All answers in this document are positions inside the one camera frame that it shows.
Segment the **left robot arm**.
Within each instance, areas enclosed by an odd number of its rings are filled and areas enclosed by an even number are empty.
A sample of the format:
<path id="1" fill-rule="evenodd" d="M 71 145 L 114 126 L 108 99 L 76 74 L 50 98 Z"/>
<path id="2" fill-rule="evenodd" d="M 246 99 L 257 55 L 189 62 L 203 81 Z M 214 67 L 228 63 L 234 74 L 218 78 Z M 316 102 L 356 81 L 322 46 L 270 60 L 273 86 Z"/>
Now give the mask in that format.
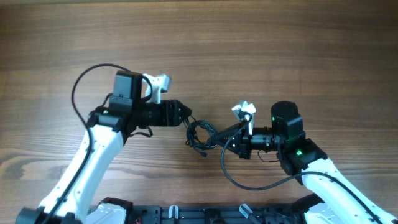
<path id="1" fill-rule="evenodd" d="M 93 212 L 93 196 L 127 139 L 152 127 L 179 126 L 192 110 L 178 100 L 163 100 L 167 75 L 118 71 L 108 106 L 86 121 L 80 148 L 54 189 L 36 209 L 23 208 L 16 223 L 135 223 L 139 216 L 127 200 L 106 198 Z"/>

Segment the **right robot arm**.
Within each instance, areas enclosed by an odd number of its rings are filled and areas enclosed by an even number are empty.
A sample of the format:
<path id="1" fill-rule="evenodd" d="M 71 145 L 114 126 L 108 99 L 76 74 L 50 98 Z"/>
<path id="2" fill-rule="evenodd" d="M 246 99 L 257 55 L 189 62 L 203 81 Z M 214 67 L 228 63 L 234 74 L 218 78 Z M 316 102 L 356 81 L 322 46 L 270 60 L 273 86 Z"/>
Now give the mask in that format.
<path id="1" fill-rule="evenodd" d="M 328 155 L 303 130 L 303 119 L 291 101 L 271 108 L 271 127 L 254 125 L 256 108 L 241 101 L 232 107 L 238 124 L 213 137 L 208 144 L 221 146 L 240 158 L 252 151 L 275 151 L 288 179 L 312 191 L 292 204 L 292 223 L 397 223 L 397 217 L 378 207 L 336 168 Z"/>

